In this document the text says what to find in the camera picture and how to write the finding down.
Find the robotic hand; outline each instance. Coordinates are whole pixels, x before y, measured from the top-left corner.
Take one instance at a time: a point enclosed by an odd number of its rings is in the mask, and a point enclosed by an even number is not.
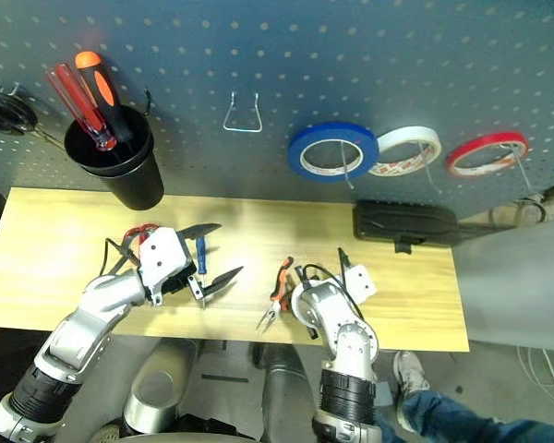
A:
[[[320,403],[312,428],[319,442],[381,442],[381,430],[374,425],[376,379],[371,369],[378,338],[352,298],[372,295],[375,286],[364,266],[350,268],[342,249],[339,254],[338,278],[316,265],[295,269],[302,284],[292,294],[292,310],[311,333],[318,333],[330,357],[322,364]],[[330,278],[310,280],[307,268]]]
[[[196,239],[219,228],[196,225],[183,231],[157,228],[139,247],[139,259],[125,249],[126,258],[138,265],[120,275],[102,275],[91,281],[78,308],[49,336],[14,392],[0,402],[0,443],[49,441],[61,426],[72,398],[99,359],[111,331],[134,306],[146,300],[159,306],[163,293],[186,286],[200,300],[222,289],[241,268],[201,287],[186,239]]]

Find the blue handle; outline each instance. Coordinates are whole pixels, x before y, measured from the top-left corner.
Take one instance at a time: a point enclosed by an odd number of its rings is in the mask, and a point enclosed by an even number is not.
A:
[[[199,275],[207,274],[207,267],[205,264],[205,237],[198,237],[195,240],[195,246],[197,248],[197,262]]]

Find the blue screwdriver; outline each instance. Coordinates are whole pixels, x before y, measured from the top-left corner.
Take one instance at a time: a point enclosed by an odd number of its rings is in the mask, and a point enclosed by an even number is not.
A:
[[[201,289],[205,290],[205,274],[207,274],[207,266],[205,263],[205,237],[198,237],[195,240],[195,247],[197,248],[197,271],[201,276]],[[205,293],[201,299],[201,305],[205,309]]]

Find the red wire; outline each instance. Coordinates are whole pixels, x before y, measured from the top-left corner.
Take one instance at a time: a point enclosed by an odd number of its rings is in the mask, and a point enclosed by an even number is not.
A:
[[[138,244],[141,245],[150,236],[150,231],[156,231],[159,227],[160,226],[154,223],[142,224],[141,226],[137,226],[135,228],[131,228],[130,230],[128,230],[123,236],[123,239],[125,240],[129,236],[135,235],[136,233],[138,233],[139,234]]]

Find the tape roll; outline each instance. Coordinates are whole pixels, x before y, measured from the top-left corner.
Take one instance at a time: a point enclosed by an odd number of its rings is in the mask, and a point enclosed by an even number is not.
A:
[[[378,137],[379,153],[383,154],[405,143],[421,143],[428,164],[434,162],[441,154],[441,142],[437,132],[425,126],[405,126]],[[414,173],[424,166],[423,156],[419,152],[397,162],[376,163],[369,173],[381,177],[396,177]]]
[[[379,157],[378,141],[364,127],[350,123],[324,123],[302,131],[289,145],[287,160],[290,167],[310,180],[333,183],[344,180],[344,167],[321,168],[310,163],[305,155],[320,143],[340,141],[357,150],[357,157],[347,163],[349,178],[366,173]]]
[[[457,163],[466,157],[479,152],[481,150],[487,150],[492,148],[504,148],[508,150],[503,157],[490,162],[475,166],[472,168],[460,168]],[[530,146],[527,139],[523,134],[519,132],[498,132],[496,134],[488,134],[486,136],[475,138],[462,146],[454,150],[447,158],[447,168],[451,174],[456,177],[478,177],[486,174],[493,174],[501,169],[508,168],[517,164],[517,157],[519,160],[524,159],[529,153]]]

